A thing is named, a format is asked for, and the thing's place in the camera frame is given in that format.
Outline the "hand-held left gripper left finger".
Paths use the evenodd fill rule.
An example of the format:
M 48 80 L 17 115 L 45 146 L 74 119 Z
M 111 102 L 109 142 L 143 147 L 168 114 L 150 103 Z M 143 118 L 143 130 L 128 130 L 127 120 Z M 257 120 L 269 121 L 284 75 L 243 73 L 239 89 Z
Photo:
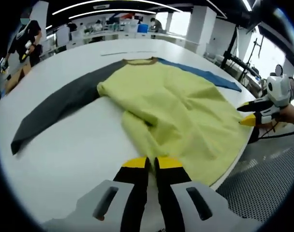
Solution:
M 81 197 L 67 217 L 42 224 L 46 232 L 138 232 L 147 203 L 147 157 L 125 162 L 113 180 Z

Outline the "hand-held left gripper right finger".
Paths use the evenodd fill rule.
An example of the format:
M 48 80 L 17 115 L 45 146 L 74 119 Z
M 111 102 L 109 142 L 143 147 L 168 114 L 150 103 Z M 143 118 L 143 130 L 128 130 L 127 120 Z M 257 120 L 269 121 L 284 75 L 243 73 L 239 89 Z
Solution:
M 180 161 L 156 157 L 158 199 L 167 232 L 254 232 L 256 221 L 231 211 L 227 200 L 193 181 Z

